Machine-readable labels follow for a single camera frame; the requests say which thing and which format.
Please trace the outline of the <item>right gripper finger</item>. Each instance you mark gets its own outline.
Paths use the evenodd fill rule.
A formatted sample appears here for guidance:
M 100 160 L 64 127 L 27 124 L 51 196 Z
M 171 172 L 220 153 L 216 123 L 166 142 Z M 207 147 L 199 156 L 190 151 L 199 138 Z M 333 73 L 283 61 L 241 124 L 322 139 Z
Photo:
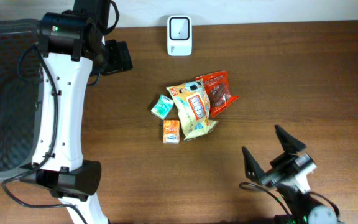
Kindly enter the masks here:
M 296 154 L 306 149 L 306 144 L 286 132 L 280 125 L 275 125 L 275 132 L 286 153 Z
M 259 184 L 260 181 L 265 178 L 265 172 L 245 146 L 242 146 L 242 154 L 244 157 L 245 176 Z

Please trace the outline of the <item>teal tissue pack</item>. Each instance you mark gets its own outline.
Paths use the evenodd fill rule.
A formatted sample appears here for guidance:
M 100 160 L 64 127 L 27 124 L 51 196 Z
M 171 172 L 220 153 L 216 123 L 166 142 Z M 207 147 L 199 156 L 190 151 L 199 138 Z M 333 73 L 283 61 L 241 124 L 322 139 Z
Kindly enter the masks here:
M 165 120 L 169 112 L 172 110 L 174 102 L 165 95 L 160 95 L 157 103 L 152 107 L 150 112 L 161 120 Z

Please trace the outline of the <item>beige snack bag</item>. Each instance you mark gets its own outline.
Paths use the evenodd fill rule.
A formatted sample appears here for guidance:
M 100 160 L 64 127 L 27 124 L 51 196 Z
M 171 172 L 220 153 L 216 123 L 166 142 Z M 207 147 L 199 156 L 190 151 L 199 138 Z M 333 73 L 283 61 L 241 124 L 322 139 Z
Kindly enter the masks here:
M 200 138 L 212 132 L 218 121 L 210 120 L 210 100 L 202 80 L 166 87 L 178 110 L 184 140 Z

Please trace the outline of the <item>orange tissue pack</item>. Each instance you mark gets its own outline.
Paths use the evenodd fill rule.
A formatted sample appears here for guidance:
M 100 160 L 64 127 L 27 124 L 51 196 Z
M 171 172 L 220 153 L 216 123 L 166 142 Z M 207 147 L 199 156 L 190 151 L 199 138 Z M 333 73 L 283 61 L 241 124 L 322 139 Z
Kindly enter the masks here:
M 178 144 L 180 142 L 179 120 L 165 120 L 163 122 L 163 143 Z

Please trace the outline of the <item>red snack packet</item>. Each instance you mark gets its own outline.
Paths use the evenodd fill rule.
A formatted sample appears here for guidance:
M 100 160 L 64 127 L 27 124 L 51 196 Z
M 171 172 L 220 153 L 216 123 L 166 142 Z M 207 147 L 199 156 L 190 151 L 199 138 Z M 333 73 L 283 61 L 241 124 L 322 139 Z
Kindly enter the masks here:
M 239 97 L 232 95 L 228 82 L 228 72 L 218 71 L 196 77 L 201 80 L 210 101 L 211 117 L 215 118 Z

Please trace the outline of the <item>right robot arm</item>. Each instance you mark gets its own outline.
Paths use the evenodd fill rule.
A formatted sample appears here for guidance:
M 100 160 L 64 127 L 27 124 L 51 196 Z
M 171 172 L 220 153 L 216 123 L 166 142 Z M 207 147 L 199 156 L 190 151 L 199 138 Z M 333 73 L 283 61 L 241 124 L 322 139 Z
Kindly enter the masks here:
M 271 223 L 312 224 L 341 223 L 340 210 L 326 197 L 313 192 L 308 183 L 308 175 L 317 168 L 315 161 L 307 153 L 306 144 L 275 126 L 283 153 L 270 161 L 271 169 L 265 172 L 246 147 L 242 147 L 245 176 L 249 182 L 241 182 L 240 189 L 262 191 L 270 195 L 285 212 L 275 215 Z

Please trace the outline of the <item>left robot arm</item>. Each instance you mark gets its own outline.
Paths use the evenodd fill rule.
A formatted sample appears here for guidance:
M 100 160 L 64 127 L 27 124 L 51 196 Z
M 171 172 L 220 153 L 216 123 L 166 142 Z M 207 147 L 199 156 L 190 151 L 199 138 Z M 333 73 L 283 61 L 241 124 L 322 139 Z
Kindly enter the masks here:
M 21 182 L 46 189 L 75 223 L 107 223 L 97 189 L 101 164 L 84 159 L 81 123 L 89 78 L 132 69 L 125 42 L 105 40 L 114 30 L 112 0 L 76 1 L 72 9 L 46 13 L 34 46 L 43 71 L 40 130 L 32 160 L 20 167 Z

